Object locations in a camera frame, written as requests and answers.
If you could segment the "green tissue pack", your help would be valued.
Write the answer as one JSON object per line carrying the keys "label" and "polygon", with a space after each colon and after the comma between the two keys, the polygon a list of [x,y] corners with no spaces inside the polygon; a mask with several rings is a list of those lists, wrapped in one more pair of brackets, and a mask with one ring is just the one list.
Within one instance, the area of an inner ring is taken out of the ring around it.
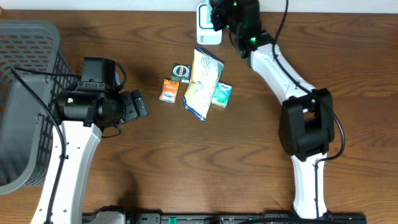
{"label": "green tissue pack", "polygon": [[222,108],[227,107],[233,87],[231,85],[219,82],[214,92],[211,103]]}

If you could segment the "green wet wipes pack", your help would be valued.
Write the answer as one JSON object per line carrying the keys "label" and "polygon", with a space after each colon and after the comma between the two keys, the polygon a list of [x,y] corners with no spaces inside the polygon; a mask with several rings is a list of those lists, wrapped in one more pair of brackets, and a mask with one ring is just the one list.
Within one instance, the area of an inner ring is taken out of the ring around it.
{"label": "green wet wipes pack", "polygon": [[206,10],[206,22],[207,22],[208,24],[211,24],[211,23],[212,23],[211,15],[212,15],[212,10],[213,10],[213,8],[212,8],[212,6],[211,6],[211,1],[210,1],[210,0],[205,0],[205,4],[206,4],[206,6],[207,6],[207,10]]}

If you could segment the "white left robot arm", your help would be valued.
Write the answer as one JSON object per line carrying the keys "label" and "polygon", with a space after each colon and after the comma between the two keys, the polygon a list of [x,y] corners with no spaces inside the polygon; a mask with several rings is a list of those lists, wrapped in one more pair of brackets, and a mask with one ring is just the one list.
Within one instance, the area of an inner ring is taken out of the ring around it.
{"label": "white left robot arm", "polygon": [[103,131],[147,116],[140,90],[62,91],[50,163],[32,223],[82,223],[90,166]]}

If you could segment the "white barcode scanner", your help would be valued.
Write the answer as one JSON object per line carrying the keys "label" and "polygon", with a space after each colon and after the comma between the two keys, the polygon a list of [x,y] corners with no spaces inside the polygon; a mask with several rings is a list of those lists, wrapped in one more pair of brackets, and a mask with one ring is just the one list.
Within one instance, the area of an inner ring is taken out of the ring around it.
{"label": "white barcode scanner", "polygon": [[222,31],[215,31],[213,24],[206,22],[207,6],[205,2],[197,6],[197,43],[200,45],[219,45]]}

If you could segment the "orange tissue pack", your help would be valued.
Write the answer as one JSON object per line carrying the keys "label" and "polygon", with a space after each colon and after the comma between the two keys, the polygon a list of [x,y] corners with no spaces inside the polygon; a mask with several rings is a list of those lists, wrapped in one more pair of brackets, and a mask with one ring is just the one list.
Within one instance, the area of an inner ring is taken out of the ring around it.
{"label": "orange tissue pack", "polygon": [[160,101],[168,102],[168,103],[175,103],[179,82],[165,79],[163,86],[162,86],[162,93],[159,96]]}

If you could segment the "dark green small box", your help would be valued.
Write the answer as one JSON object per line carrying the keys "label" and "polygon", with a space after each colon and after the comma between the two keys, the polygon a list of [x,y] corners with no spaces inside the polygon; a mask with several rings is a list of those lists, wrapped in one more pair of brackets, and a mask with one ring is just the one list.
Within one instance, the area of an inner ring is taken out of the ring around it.
{"label": "dark green small box", "polygon": [[176,82],[189,83],[191,71],[191,65],[175,63],[170,74],[170,79]]}

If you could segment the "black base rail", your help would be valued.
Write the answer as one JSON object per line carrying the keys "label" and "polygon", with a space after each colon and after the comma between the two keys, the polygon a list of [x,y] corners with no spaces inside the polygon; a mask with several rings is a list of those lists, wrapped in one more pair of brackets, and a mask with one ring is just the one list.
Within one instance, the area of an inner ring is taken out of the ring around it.
{"label": "black base rail", "polygon": [[83,215],[83,223],[128,223],[128,224],[242,224],[242,223],[343,223],[367,224],[364,215],[325,214],[318,220],[305,220],[289,213],[270,212],[263,215],[162,215],[159,213],[126,213],[104,211]]}

